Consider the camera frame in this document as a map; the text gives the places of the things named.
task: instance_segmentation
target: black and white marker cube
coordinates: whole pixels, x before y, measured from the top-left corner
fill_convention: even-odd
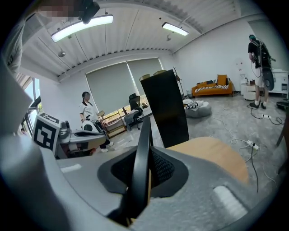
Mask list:
[[[34,124],[32,139],[39,146],[52,150],[55,155],[60,127],[59,119],[46,113],[38,114]]]

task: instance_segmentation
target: black shirt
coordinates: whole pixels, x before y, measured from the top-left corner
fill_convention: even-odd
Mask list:
[[[257,57],[258,55],[258,47],[256,45],[254,45],[253,43],[249,43],[249,46],[248,46],[248,53],[253,53],[254,56]],[[255,62],[255,68],[259,68],[261,67],[260,64],[258,64],[258,62]]]

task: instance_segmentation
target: ceiling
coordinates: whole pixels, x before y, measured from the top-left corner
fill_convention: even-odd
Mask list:
[[[89,60],[131,50],[169,50],[175,52],[208,31],[249,14],[250,0],[98,0],[96,16],[114,16],[113,23],[88,28],[59,42],[51,34],[76,22],[63,23],[34,15],[23,34],[22,62],[46,73],[60,76]],[[163,29],[164,22],[182,27],[182,36]],[[60,51],[66,55],[58,57]]]

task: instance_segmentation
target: black office chair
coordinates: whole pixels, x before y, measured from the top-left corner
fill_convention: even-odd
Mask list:
[[[140,107],[140,96],[137,96],[135,93],[130,95],[129,103],[131,110],[138,110],[139,112],[134,114],[133,122],[128,124],[128,126],[132,127],[133,125],[136,125],[137,129],[140,130],[139,123],[143,122],[143,118],[139,118],[143,113],[143,110]]]

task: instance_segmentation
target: fluorescent light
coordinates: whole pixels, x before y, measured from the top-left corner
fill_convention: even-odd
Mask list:
[[[167,30],[170,30],[170,31],[174,31],[174,32],[179,33],[179,34],[184,35],[184,36],[186,36],[186,35],[189,34],[188,31],[185,31],[185,30],[183,30],[183,29],[181,29],[181,28],[179,28],[179,27],[176,27],[176,26],[174,26],[174,25],[172,25],[172,24],[169,24],[169,23],[164,23],[164,24],[162,25],[162,27],[163,27],[164,29],[167,29]]]
[[[84,24],[82,21],[71,24],[51,35],[51,38],[54,42],[58,42],[59,40],[73,34],[75,32],[84,30],[86,28],[95,27],[99,25],[109,24],[113,22],[112,15],[104,15],[94,17],[88,24]]]

